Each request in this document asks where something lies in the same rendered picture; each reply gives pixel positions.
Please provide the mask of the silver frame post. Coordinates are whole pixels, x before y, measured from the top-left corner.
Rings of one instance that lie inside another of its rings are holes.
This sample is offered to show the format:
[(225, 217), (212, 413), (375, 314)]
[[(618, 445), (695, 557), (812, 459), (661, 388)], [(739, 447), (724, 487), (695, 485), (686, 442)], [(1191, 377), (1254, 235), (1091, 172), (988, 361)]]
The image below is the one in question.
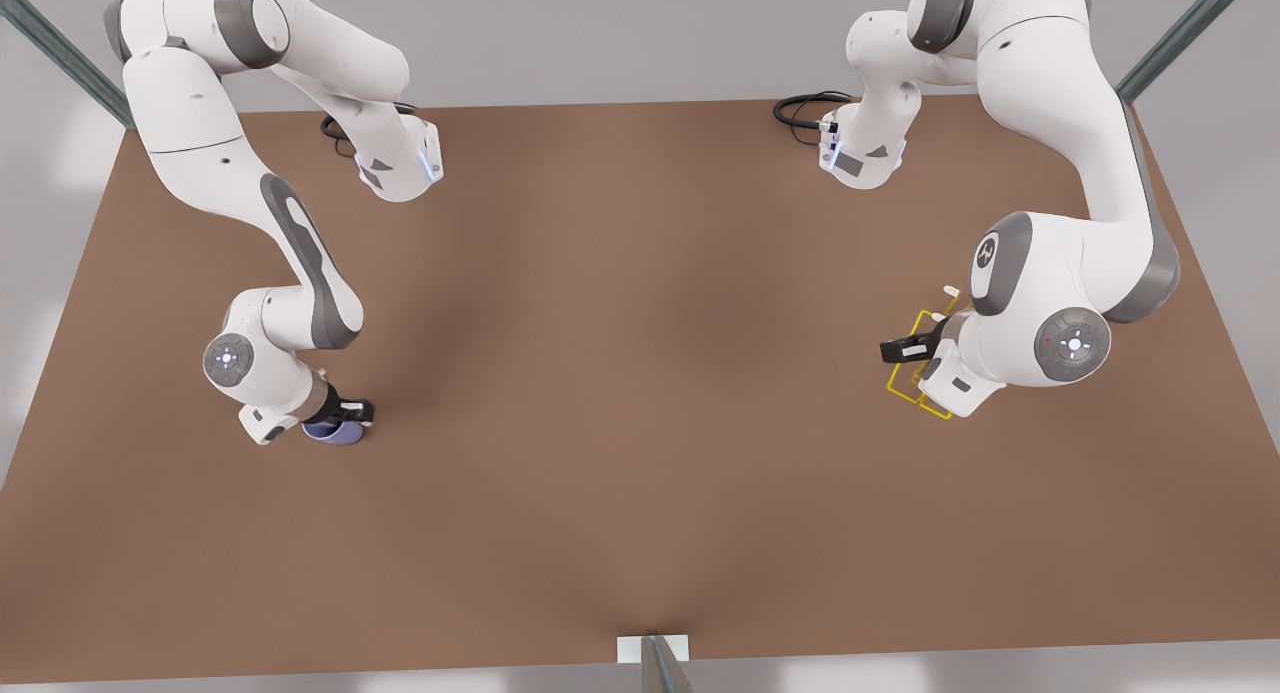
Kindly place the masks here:
[(618, 637), (616, 651), (618, 664), (640, 665), (641, 693), (695, 693), (684, 670), (687, 635)]
[(1133, 105), (1233, 3), (1196, 0), (1115, 86), (1123, 104)]
[(0, 0), (0, 17), (8, 20), (127, 129), (134, 128), (134, 120), (122, 90), (69, 41), (32, 1)]

